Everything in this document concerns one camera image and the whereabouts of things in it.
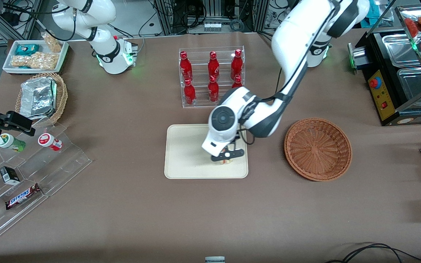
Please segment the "red bottle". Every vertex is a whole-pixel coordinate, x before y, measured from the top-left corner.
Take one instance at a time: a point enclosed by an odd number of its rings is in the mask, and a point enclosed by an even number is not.
[[[210,60],[207,65],[209,76],[215,76],[215,79],[219,80],[219,62],[217,61],[217,53],[215,51],[211,51],[209,57]]]
[[[186,51],[180,52],[180,70],[185,79],[193,80],[193,69],[191,67],[191,62],[187,58]]]
[[[241,84],[241,76],[240,75],[236,75],[235,76],[235,82],[232,85],[232,88],[239,88],[242,87],[243,85]]]
[[[217,84],[217,78],[215,76],[209,76],[209,100],[212,103],[219,101],[219,85]]]
[[[236,75],[241,74],[241,69],[243,68],[243,60],[241,59],[241,50],[235,50],[235,57],[232,60],[232,72],[230,73],[230,78],[235,80]]]
[[[191,105],[191,106],[196,105],[196,90],[191,84],[190,79],[184,80],[184,96],[185,96],[187,105]]]

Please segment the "brown table surface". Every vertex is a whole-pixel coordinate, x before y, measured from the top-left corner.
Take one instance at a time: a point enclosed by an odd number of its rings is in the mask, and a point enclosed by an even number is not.
[[[421,125],[380,126],[363,76],[349,70],[346,44],[363,32],[332,41],[279,129],[248,147],[249,175],[229,180],[164,176],[167,128],[207,123],[211,111],[182,108],[178,49],[244,45],[246,86],[266,97],[274,93],[279,65],[263,38],[147,39],[137,66],[121,75],[105,73],[87,42],[70,43],[60,123],[94,161],[0,236],[0,262],[199,263],[226,256],[229,263],[322,263],[363,242],[421,258]],[[0,112],[13,108],[27,78],[2,74]],[[285,159],[287,129],[309,117],[336,123],[351,141],[352,165],[335,181],[306,180]],[[376,250],[356,262],[396,262],[393,253]]]

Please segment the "plastic wrapper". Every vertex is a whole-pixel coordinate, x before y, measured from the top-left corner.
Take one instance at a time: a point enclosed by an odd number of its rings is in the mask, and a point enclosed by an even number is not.
[[[42,32],[41,33],[43,39],[45,40],[45,43],[48,45],[48,48],[52,52],[60,53],[61,52],[61,44],[58,42],[57,39],[55,39],[52,35],[50,35],[48,32]]]
[[[35,54],[31,55],[30,57],[32,57],[32,60],[29,63],[29,67],[54,70],[60,55],[55,53],[35,52]]]
[[[13,56],[11,59],[11,66],[22,67],[29,65],[32,58],[30,56]]]

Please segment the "round basket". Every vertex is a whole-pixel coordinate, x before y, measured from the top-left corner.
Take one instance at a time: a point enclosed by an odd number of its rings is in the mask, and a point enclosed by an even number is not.
[[[56,73],[40,73],[30,79],[36,79],[40,77],[51,77],[56,82],[56,112],[50,117],[50,122],[55,123],[63,114],[64,108],[67,101],[67,88],[63,79]],[[17,97],[17,102],[15,103],[15,111],[20,111],[20,98],[22,98],[22,89],[19,91],[19,96]]]
[[[294,123],[285,136],[284,150],[297,173],[318,182],[339,178],[352,163],[352,146],[345,133],[320,118]]]

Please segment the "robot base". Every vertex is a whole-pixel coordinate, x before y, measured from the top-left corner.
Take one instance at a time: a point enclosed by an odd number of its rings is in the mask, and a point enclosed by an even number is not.
[[[120,52],[112,62],[106,63],[97,56],[100,66],[107,73],[114,75],[123,73],[127,68],[135,66],[137,59],[137,45],[132,45],[131,42],[126,40],[117,40],[117,42],[120,44]]]

